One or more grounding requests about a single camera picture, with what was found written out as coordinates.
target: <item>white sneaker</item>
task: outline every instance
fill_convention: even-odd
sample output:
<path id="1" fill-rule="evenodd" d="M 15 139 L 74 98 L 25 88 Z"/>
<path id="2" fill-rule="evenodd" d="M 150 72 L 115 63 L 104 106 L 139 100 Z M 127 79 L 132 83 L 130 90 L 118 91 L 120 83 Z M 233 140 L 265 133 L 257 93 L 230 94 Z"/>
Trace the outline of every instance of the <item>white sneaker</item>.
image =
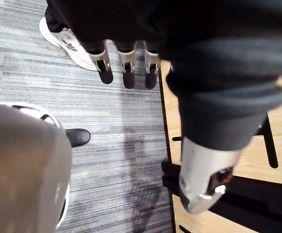
<path id="1" fill-rule="evenodd" d="M 88 70 L 97 70 L 88 53 L 79 44 L 71 29 L 66 29 L 59 33 L 52 33 L 49 31 L 46 18 L 43 17 L 39 22 L 39 30 L 47 41 L 65 50 L 77 65 Z"/>

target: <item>floor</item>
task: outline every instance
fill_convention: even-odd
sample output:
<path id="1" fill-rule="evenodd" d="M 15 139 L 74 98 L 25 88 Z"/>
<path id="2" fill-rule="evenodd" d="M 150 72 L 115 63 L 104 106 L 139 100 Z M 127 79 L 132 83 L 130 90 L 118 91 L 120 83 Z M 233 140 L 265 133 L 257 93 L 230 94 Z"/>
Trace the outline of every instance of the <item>floor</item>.
<path id="1" fill-rule="evenodd" d="M 136 85 L 125 89 L 114 45 L 114 81 L 76 66 L 40 35 L 43 0 L 0 0 L 0 100 L 49 109 L 69 128 L 91 132 L 73 149 L 71 203 L 62 233 L 172 232 L 160 162 L 166 156 L 159 83 L 145 88 L 142 48 Z"/>

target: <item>black sleeve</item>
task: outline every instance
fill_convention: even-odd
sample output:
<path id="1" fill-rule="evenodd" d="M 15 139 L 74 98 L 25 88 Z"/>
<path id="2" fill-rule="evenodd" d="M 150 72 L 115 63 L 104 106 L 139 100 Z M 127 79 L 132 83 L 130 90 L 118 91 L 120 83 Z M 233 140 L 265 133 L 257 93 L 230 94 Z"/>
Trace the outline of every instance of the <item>black sleeve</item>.
<path id="1" fill-rule="evenodd" d="M 244 148 L 282 104 L 282 0 L 161 2 L 149 24 L 179 98 L 182 135 L 216 150 Z"/>

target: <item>gray carpet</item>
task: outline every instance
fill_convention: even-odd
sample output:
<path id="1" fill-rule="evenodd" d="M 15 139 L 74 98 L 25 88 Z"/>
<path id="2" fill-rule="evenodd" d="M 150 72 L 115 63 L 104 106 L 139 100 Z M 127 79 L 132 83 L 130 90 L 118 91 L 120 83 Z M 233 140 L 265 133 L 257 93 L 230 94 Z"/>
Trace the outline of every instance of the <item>gray carpet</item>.
<path id="1" fill-rule="evenodd" d="M 159 84 L 145 88 L 142 48 L 128 90 L 108 41 L 114 81 L 105 85 L 40 35 L 45 8 L 43 0 L 0 0 L 0 100 L 39 104 L 65 128 L 92 134 L 73 149 L 71 203 L 59 232 L 172 232 Z"/>

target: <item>shoelace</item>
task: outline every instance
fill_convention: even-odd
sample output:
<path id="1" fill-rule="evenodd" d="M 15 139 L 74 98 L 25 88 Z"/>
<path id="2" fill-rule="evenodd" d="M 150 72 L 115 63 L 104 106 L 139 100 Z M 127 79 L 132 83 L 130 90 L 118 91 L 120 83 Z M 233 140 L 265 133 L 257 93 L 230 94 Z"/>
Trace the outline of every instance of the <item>shoelace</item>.
<path id="1" fill-rule="evenodd" d="M 81 44 L 78 42 L 76 36 L 74 35 L 73 31 L 71 29 L 68 29 L 66 31 L 63 31 L 63 35 L 64 35 L 64 39 L 67 40 L 73 40 L 73 46 L 77 49 L 83 49 L 83 47 L 81 46 Z"/>

